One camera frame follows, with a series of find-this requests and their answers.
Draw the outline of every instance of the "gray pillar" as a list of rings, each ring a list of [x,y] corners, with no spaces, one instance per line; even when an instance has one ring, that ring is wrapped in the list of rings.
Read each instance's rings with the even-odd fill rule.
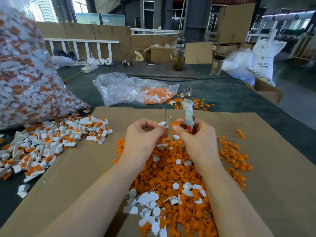
[[[212,0],[186,0],[184,38],[186,42],[203,42]]]
[[[173,0],[166,0],[166,12],[164,13],[165,14],[165,30],[171,30],[172,5],[173,5]]]

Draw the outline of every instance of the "glass jar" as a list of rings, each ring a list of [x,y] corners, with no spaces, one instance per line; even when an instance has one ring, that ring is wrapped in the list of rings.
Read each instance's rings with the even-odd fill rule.
[[[172,69],[175,71],[182,71],[184,65],[185,55],[185,39],[178,38],[174,51],[171,52],[170,57],[173,60]]]
[[[215,54],[212,64],[211,75],[220,75],[223,67],[223,62],[226,55],[222,53]]]

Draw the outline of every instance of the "workbench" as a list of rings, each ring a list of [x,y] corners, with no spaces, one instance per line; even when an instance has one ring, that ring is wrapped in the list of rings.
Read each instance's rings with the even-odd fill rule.
[[[66,80],[65,85],[69,91],[72,91],[82,101],[91,105],[91,111],[98,106],[104,105],[101,95],[92,83],[92,80],[95,80],[99,74],[115,71],[127,73],[130,76],[158,77],[158,79],[167,81],[170,84],[179,83],[178,93],[182,92],[184,86],[191,85],[194,98],[204,98],[207,103],[215,104],[211,106],[210,111],[255,112],[285,140],[306,156],[310,160],[311,165],[316,164],[313,144],[316,141],[316,131],[302,124],[224,71],[222,71],[220,77],[212,77],[209,75],[210,64],[186,65],[183,72],[172,71],[170,68],[172,63],[158,63],[156,66],[147,66],[143,62],[134,62],[134,65],[129,67],[121,67],[120,65],[121,63],[114,63],[112,67],[100,66],[88,74],[77,74],[81,70],[81,66],[62,67],[57,72],[63,80]],[[137,109],[174,108],[174,106],[167,103],[153,105],[120,103],[114,106]],[[9,135],[8,140],[10,141],[15,131],[0,131],[0,133]],[[17,174],[13,175],[9,180],[0,180],[0,203],[2,203],[0,227],[22,201],[17,195],[17,190],[18,186],[23,184],[24,178],[23,174]],[[33,186],[38,179],[40,177],[33,179],[29,184]]]

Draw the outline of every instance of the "person's left arm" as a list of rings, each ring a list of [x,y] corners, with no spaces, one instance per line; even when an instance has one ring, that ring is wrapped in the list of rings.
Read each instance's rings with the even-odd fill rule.
[[[166,128],[158,122],[141,119],[130,125],[120,160],[37,236],[104,236],[128,188],[159,143],[158,138],[166,137]]]

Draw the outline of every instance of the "gray floor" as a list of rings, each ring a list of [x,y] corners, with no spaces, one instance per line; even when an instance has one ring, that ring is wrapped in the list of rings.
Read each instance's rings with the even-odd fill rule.
[[[274,61],[273,79],[284,92],[279,107],[316,130],[316,70],[292,62]]]

